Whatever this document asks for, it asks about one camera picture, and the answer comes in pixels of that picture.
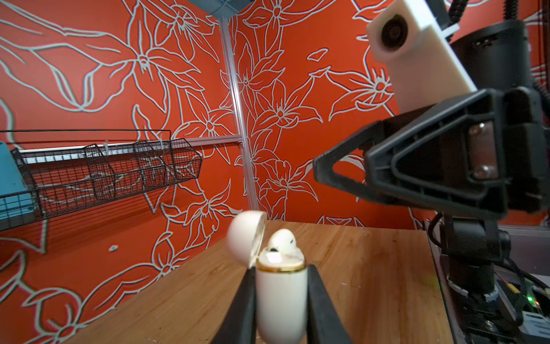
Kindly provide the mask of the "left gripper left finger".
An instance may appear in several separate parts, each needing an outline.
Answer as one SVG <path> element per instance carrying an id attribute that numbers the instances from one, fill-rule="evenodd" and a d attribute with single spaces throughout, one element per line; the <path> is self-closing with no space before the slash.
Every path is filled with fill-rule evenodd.
<path id="1" fill-rule="evenodd" d="M 244 274 L 236 295 L 211 343 L 256 342 L 256 268 Z"/>

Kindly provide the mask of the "cream earbud charging case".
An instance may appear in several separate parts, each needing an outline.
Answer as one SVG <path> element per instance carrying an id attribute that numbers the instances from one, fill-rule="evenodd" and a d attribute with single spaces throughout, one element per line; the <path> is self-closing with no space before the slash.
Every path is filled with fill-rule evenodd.
<path id="1" fill-rule="evenodd" d="M 227 232 L 232 257 L 248 269 L 256 268 L 256 325 L 265 343 L 300 343 L 307 326 L 308 268 L 301 249 L 290 254 L 269 252 L 262 245 L 265 212 L 245 211 L 235 216 Z"/>

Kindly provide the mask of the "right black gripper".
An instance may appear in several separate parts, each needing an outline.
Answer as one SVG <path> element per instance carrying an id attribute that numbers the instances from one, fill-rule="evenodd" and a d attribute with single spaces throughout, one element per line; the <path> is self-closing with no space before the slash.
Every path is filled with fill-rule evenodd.
<path id="1" fill-rule="evenodd" d="M 518 19 L 451 47 L 479 89 L 376 121 L 316 157 L 315 180 L 360 199 L 476 219 L 549 207 L 549 146 L 531 77 L 529 34 Z M 493 123 L 497 175 L 473 177 L 468 131 Z"/>

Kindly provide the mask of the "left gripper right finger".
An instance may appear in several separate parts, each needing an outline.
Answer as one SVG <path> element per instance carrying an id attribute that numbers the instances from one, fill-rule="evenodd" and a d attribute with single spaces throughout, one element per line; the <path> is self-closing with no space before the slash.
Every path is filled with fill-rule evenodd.
<path id="1" fill-rule="evenodd" d="M 308 266 L 307 310 L 308 343 L 352 343 L 314 265 Z"/>

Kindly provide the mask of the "cream earbud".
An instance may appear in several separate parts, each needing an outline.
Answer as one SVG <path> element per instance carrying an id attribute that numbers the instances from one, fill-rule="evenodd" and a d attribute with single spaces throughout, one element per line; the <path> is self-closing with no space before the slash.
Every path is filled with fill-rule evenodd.
<path id="1" fill-rule="evenodd" d="M 295 235 L 289 229 L 279 229 L 270 237 L 267 245 L 269 252 L 290 254 L 296 250 Z"/>

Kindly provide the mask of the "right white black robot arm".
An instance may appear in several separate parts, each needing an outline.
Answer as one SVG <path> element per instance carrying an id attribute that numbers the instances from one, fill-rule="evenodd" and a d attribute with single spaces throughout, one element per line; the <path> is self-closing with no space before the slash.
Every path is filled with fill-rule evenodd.
<path id="1" fill-rule="evenodd" d="M 361 128 L 318 156 L 319 183 L 371 202 L 433 209 L 446 307 L 467 343 L 548 343 L 495 266 L 518 271 L 498 228 L 549 207 L 547 101 L 531 77 L 526 25 L 506 20 L 452 45 L 478 90 Z"/>

